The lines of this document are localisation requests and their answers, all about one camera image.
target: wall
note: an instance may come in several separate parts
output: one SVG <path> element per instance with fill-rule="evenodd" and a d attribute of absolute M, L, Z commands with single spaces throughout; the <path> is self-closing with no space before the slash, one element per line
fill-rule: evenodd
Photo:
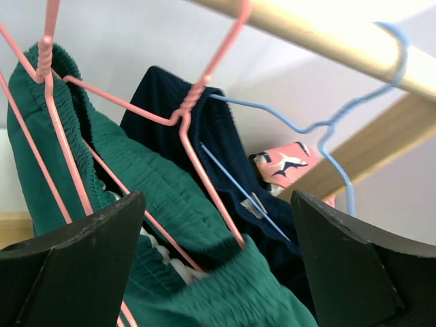
<path fill-rule="evenodd" d="M 335 15 L 347 12 L 347 20 L 401 21 L 417 46 L 436 55 L 436 40 L 426 33 L 436 27 L 433 0 L 272 2 L 302 14 L 318 15 L 319 19 L 338 19 Z M 194 81 L 232 23 L 182 0 L 148 1 L 146 5 L 140 0 L 130 0 L 129 7 L 125 4 L 118 0 L 62 1 L 55 37 L 75 58 L 84 80 L 126 100 L 150 65 L 160 65 Z M 41 1 L 0 2 L 0 21 L 22 49 L 42 34 L 43 17 Z M 0 43 L 0 49 L 0 68 L 8 78 L 16 58 L 5 42 Z M 213 85 L 223 88 L 228 95 L 268 104 L 305 126 L 328 118 L 344 102 L 380 83 L 247 27 L 217 70 Z M 393 91 L 349 115 L 328 148 L 340 144 L 401 94 Z M 91 99 L 111 119 L 121 119 L 122 109 L 93 95 Z M 6 103 L 2 93 L 0 102 Z M 264 112 L 232 108 L 248 153 L 293 140 L 315 144 L 320 136 L 320 132 L 298 136 Z M 0 127 L 5 127 L 5 118 L 4 106 L 0 108 Z M 358 217 L 399 234 L 433 241 L 431 230 L 436 228 L 436 219 L 431 217 L 433 145 L 436 140 L 428 141 L 361 182 L 356 187 Z M 0 211 L 25 210 L 4 131 L 0 132 L 0 150 L 3 181 Z M 338 203 L 343 206 L 341 197 Z"/>

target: pink patterned cloth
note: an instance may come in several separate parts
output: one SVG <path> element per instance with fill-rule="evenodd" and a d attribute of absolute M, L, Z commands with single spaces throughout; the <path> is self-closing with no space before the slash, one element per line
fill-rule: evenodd
<path fill-rule="evenodd" d="M 262 178 L 272 186 L 274 195 L 297 181 L 320 160 L 315 149 L 301 142 L 279 146 L 259 153 L 254 159 Z M 326 201 L 334 207 L 335 197 Z"/>

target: wooden plank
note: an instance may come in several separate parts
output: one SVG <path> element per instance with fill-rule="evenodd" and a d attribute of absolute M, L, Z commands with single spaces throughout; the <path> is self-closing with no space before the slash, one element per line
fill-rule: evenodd
<path fill-rule="evenodd" d="M 231 17 L 240 12 L 239 0 L 190 0 Z M 390 81 L 396 70 L 396 38 L 371 22 L 347 15 L 320 15 L 299 6 L 291 10 L 268 0 L 251 0 L 248 24 L 285 41 L 302 46 L 374 78 Z M 436 60 L 411 47 L 403 90 L 436 101 Z"/>
<path fill-rule="evenodd" d="M 0 213 L 0 249 L 33 237 L 28 212 Z"/>
<path fill-rule="evenodd" d="M 332 156 L 357 183 L 436 133 L 436 103 L 406 95 L 333 151 Z M 341 175 L 326 159 L 280 193 L 289 201 L 301 189 L 326 200 L 344 189 Z"/>

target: green corduroy fabric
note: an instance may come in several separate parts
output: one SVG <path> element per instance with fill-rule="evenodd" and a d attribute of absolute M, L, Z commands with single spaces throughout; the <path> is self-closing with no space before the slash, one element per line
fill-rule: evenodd
<path fill-rule="evenodd" d="M 25 55 L 36 67 L 37 46 Z M 80 78 L 76 63 L 58 45 L 53 48 L 52 67 L 60 76 Z M 139 326 L 317 326 L 295 296 L 277 283 L 248 236 L 244 236 L 247 246 L 238 247 L 188 173 L 128 139 L 94 109 L 83 89 L 54 79 L 54 100 L 93 210 L 109 205 L 114 197 L 97 178 L 93 158 L 82 142 L 84 135 L 90 136 L 88 141 L 130 190 L 144 193 L 147 210 L 176 241 L 215 266 L 207 277 L 186 285 L 170 264 L 162 262 L 150 239 L 140 236 L 124 297 Z M 18 64 L 9 87 L 72 219 L 81 219 L 84 211 L 48 114 L 44 85 L 34 83 Z M 7 132 L 35 231 L 44 234 L 65 225 L 10 107 Z"/>

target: navy blue garment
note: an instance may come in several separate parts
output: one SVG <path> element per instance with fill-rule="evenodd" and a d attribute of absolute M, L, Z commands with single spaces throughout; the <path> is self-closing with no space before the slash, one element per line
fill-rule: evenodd
<path fill-rule="evenodd" d="M 170 118 L 190 88 L 191 84 L 188 82 L 153 66 L 145 74 L 130 103 L 153 114 Z M 252 237 L 268 260 L 277 280 L 293 291 L 314 313 L 301 254 L 295 251 L 298 240 L 291 205 L 262 189 L 245 155 L 228 105 L 209 98 L 211 94 L 223 95 L 219 89 L 207 87 L 191 112 L 189 139 L 192 146 L 238 229 Z M 121 121 L 121 127 L 129 138 L 158 152 L 190 173 L 207 194 L 181 144 L 178 136 L 179 125 L 166 127 L 127 111 Z M 267 220 L 256 218 L 240 204 L 245 199 L 244 195 L 202 150 L 200 142 L 208 147 L 248 194 L 256 194 L 269 217 L 294 244 L 284 239 Z"/>

